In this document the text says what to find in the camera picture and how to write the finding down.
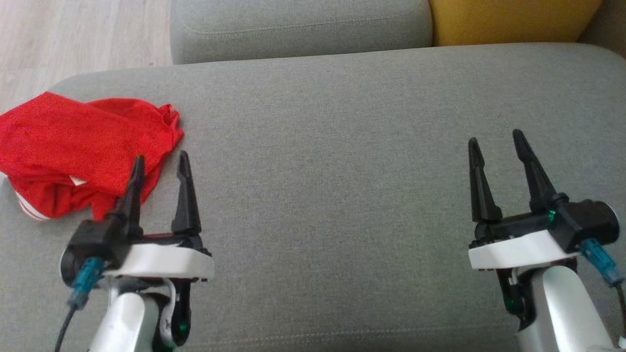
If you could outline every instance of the blue cable connector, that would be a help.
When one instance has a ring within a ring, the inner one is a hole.
[[[74,283],[72,283],[74,291],[68,300],[68,306],[82,310],[85,304],[87,304],[87,300],[89,300],[91,289],[102,278],[104,270],[105,262],[101,258],[87,258]]]
[[[595,266],[609,287],[615,287],[624,281],[624,277],[616,268],[615,261],[602,248],[598,240],[586,239],[580,244],[580,253]]]

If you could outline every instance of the robotic arm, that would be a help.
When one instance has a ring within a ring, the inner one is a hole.
[[[602,249],[619,236],[617,216],[603,202],[570,202],[557,193],[524,134],[515,130],[513,139],[524,163],[531,211],[506,218],[493,201],[478,141],[469,141],[472,219],[478,223],[468,252],[472,268],[496,271],[506,310],[520,320],[521,351],[612,351],[576,270],[581,254],[616,287],[626,317],[624,278]]]
[[[192,283],[213,278],[214,264],[202,243],[189,157],[178,164],[180,190],[171,233],[144,235],[139,225],[143,158],[133,166],[126,195],[102,221],[83,221],[61,257],[61,277],[74,289],[59,334],[82,309],[93,287],[109,291],[109,308],[90,351],[172,351],[191,329]],[[153,291],[164,289],[168,294]]]

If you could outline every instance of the white stripe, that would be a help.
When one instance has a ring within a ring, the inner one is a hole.
[[[18,199],[18,204],[19,207],[22,208],[22,211],[26,213],[26,215],[32,217],[33,219],[37,220],[37,221],[43,221],[43,219],[40,219],[38,217],[35,217],[33,214],[31,214],[28,210],[26,210],[26,208],[24,208],[24,204],[22,204],[22,202]]]
[[[87,181],[81,180],[78,177],[69,176],[69,178],[74,182],[74,186],[80,186],[87,183]]]
[[[18,199],[19,199],[19,203],[21,205],[22,208],[26,208],[28,209],[28,211],[30,211],[30,213],[32,215],[34,215],[34,217],[39,217],[39,220],[50,220],[49,217],[43,215],[42,213],[38,212],[37,209],[35,209],[28,201],[26,201],[26,199],[24,199],[24,197],[22,197],[19,193],[15,192],[15,194],[18,195]]]

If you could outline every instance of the sofa armrest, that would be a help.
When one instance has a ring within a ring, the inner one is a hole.
[[[626,1],[604,0],[579,41],[610,49],[626,58]]]

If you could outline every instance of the gray fabric upholstery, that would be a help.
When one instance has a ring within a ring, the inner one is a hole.
[[[81,101],[172,103],[186,131],[216,278],[192,292],[185,351],[514,351],[492,272],[472,271],[467,141],[477,137],[505,214],[528,191],[522,128],[558,190],[626,219],[626,62],[584,44],[408,49],[114,71],[51,89]],[[143,207],[169,228],[170,158]],[[58,259],[88,212],[22,214],[0,187],[0,340],[49,349],[69,294]],[[626,242],[610,248],[626,271]],[[615,336],[617,300],[580,273]],[[67,350],[85,350],[106,306],[94,293]]]
[[[428,0],[176,0],[174,63],[430,46]]]

